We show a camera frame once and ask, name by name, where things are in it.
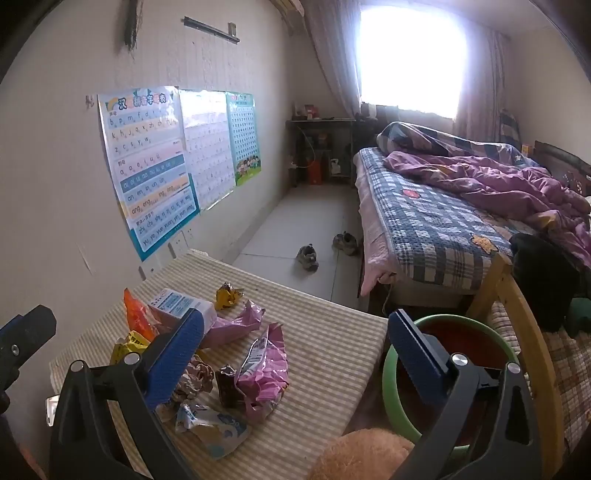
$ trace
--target sunlight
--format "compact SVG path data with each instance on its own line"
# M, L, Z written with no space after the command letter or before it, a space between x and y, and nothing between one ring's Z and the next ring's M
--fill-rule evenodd
M451 15L401 7L366 8L359 55L364 102L455 118L466 38Z

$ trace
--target pink wrapper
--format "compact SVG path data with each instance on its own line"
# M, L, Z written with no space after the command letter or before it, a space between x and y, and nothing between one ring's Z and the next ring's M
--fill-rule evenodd
M225 345L248 335L261 327L265 309L247 300L246 306L236 320L217 318L206 336L201 340L199 348L211 348Z
M263 421L275 409L289 385L288 362L279 323L270 324L252 344L236 387L244 395L246 417L250 422Z

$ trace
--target air conditioner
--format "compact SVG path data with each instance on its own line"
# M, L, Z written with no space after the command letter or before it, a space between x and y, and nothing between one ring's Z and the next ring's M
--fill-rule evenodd
M281 12L281 16L285 20L290 34L302 33L306 30L306 26L304 25L304 7L300 3L300 0L271 0L271 3Z

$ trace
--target wooden headboard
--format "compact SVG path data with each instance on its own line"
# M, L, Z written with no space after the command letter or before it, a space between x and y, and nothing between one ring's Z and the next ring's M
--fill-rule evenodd
M554 145L536 142L532 158L565 187L583 197L591 196L591 165L579 157Z

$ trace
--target red logo patch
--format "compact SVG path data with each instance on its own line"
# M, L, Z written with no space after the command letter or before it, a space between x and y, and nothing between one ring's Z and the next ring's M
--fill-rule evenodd
M412 199L418 199L421 196L418 194L418 192L415 192L414 190L403 190L402 194L406 195L407 197L410 197Z

